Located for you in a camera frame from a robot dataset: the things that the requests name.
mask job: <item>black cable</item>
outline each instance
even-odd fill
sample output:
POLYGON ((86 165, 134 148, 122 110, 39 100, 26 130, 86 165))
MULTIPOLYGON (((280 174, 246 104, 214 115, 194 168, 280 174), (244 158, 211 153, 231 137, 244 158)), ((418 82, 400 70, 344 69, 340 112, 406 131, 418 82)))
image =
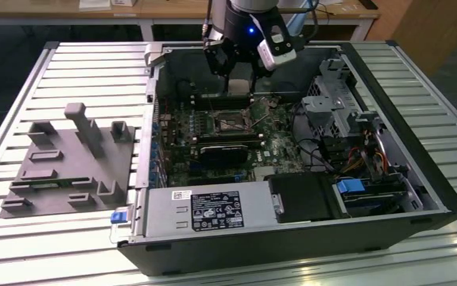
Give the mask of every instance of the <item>black cable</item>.
POLYGON ((330 22, 331 22, 331 14, 334 15, 334 13, 331 13, 331 12, 328 12, 327 11, 327 6, 324 5, 324 4, 322 4, 322 3, 319 3, 322 6, 324 6, 324 9, 326 9, 326 11, 323 11, 323 10, 319 10, 320 12, 324 12, 326 14, 327 14, 327 24, 330 25, 330 22))
POLYGON ((315 27, 314 27, 314 32, 310 36, 304 37, 307 43, 310 43, 311 40, 314 40, 314 37, 316 36, 318 32, 319 32, 319 18, 316 16, 316 8, 319 6, 319 3, 320 3, 320 0, 308 0, 308 3, 310 3, 310 9, 311 9, 311 14, 312 14, 312 17, 314 17, 314 24, 315 24, 315 27))
POLYGON ((336 173, 339 175, 344 175, 339 170, 335 169, 335 167, 332 167, 332 165, 330 164, 330 162, 327 162, 327 160, 324 158, 322 158, 320 156, 314 154, 315 150, 314 151, 308 151, 299 143, 299 142, 303 142, 303 141, 307 141, 307 140, 312 141, 312 142, 318 142, 319 141, 318 139, 315 139, 315 138, 306 138, 306 139, 302 139, 300 141, 296 140, 296 137, 295 137, 295 134, 294 134, 294 125, 295 125, 295 118, 296 118, 296 115, 298 115, 299 108, 300 108, 300 102, 296 103, 292 106, 294 113, 292 113, 292 118, 291 118, 291 134, 292 134, 292 141, 294 141, 294 143, 298 145, 299 149, 311 156, 311 158, 316 158, 318 161, 320 161, 322 164, 324 164, 324 167, 328 169, 330 172, 336 173))
MULTIPOLYGON (((314 154, 314 152, 318 151, 318 150, 320 150, 319 147, 316 147, 316 148, 311 151, 311 154, 314 154)), ((310 156, 310 165, 307 165, 307 166, 310 166, 310 169, 311 169, 312 167, 322 167, 322 166, 324 166, 324 165, 315 165, 315 164, 314 164, 314 156, 310 156)))
POLYGON ((207 15, 206 15, 206 21, 203 25, 203 39, 206 38, 207 30, 210 27, 211 11, 212 11, 212 0, 210 0, 210 3, 207 5, 207 15))

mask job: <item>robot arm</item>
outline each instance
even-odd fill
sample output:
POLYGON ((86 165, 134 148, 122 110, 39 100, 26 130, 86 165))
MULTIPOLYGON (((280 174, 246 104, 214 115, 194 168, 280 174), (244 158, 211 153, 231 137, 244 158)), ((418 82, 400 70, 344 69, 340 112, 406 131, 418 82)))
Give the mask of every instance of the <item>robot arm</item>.
POLYGON ((254 92, 256 80, 271 76, 280 65, 296 59, 296 51, 304 48, 307 40, 303 35, 291 36, 278 4, 279 0, 210 1, 212 27, 207 17, 203 27, 204 53, 211 72, 226 78, 226 87, 236 63, 251 63, 254 76, 250 91, 254 92))

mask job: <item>cables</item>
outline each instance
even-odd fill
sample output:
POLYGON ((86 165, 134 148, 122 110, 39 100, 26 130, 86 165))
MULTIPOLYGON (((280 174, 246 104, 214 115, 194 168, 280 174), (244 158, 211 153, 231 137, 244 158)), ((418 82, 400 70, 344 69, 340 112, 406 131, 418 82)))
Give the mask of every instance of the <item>cables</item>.
POLYGON ((319 6, 320 0, 308 0, 310 3, 310 9, 311 9, 311 15, 314 18, 314 32, 311 33, 310 36, 304 37, 307 43, 310 43, 311 40, 314 40, 314 37, 316 36, 318 32, 319 32, 319 18, 316 16, 316 8, 319 6))
POLYGON ((375 154, 379 155, 380 160, 382 160, 382 167, 383 167, 383 169, 384 169, 384 172, 387 172, 387 171, 388 171, 388 158, 387 158, 386 155, 384 155, 383 153, 380 153, 380 152, 376 152, 375 154))
POLYGON ((327 160, 324 158, 322 158, 320 156, 315 155, 314 152, 316 150, 307 150, 306 147, 302 146, 302 142, 304 141, 311 141, 314 143, 320 143, 320 141, 315 138, 306 138, 306 139, 302 139, 302 140, 296 140, 296 137, 295 137, 295 134, 294 134, 294 126, 295 126, 295 118, 298 116, 298 111, 299 111, 299 108, 300 108, 300 102, 296 103, 294 106, 292 106, 292 118, 291 118, 291 134, 292 134, 292 141, 294 143, 298 145, 299 149, 307 153, 310 155, 310 158, 311 158, 311 166, 314 166, 314 163, 312 163, 312 158, 318 159, 318 161, 322 162, 322 164, 324 165, 326 169, 331 172, 331 173, 335 173, 335 174, 339 174, 339 175, 346 175, 343 174, 339 170, 335 169, 335 167, 332 167, 332 165, 330 164, 330 162, 327 162, 327 160))
POLYGON ((364 159, 360 158, 352 165, 350 165, 346 169, 343 169, 343 172, 348 172, 351 170, 358 169, 359 167, 362 167, 364 165, 364 159))
POLYGON ((327 15, 327 24, 330 25, 331 22, 331 15, 336 15, 335 13, 331 13, 330 11, 327 11, 327 6, 322 3, 319 3, 322 6, 324 6, 324 10, 316 9, 318 11, 326 13, 327 15))
POLYGON ((350 161, 352 160, 352 153, 359 150, 359 147, 354 147, 350 152, 348 152, 348 164, 350 164, 350 161))
POLYGON ((210 0, 208 6, 207 6, 207 15, 206 15, 206 21, 203 25, 203 39, 206 39, 207 31, 210 29, 211 11, 212 11, 212 0, 210 0))

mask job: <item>red wire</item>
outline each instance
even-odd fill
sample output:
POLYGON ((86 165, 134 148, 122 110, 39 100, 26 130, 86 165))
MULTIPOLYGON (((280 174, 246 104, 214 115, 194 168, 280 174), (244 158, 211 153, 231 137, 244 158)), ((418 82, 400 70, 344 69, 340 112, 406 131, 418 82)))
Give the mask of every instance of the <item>red wire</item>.
POLYGON ((356 150, 359 150, 359 147, 354 147, 354 148, 350 150, 350 152, 348 152, 348 163, 350 163, 350 161, 351 161, 351 159, 352 159, 352 152, 355 152, 356 150))
POLYGON ((386 157, 386 154, 382 153, 382 156, 384 157, 384 171, 388 171, 388 158, 386 157))

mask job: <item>power supply label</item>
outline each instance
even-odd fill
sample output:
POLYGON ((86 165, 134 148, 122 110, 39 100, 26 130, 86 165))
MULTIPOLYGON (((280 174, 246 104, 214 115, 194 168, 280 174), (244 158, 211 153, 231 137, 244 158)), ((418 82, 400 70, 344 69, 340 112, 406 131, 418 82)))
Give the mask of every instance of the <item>power supply label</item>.
POLYGON ((239 192, 191 195, 194 231, 244 227, 239 192))

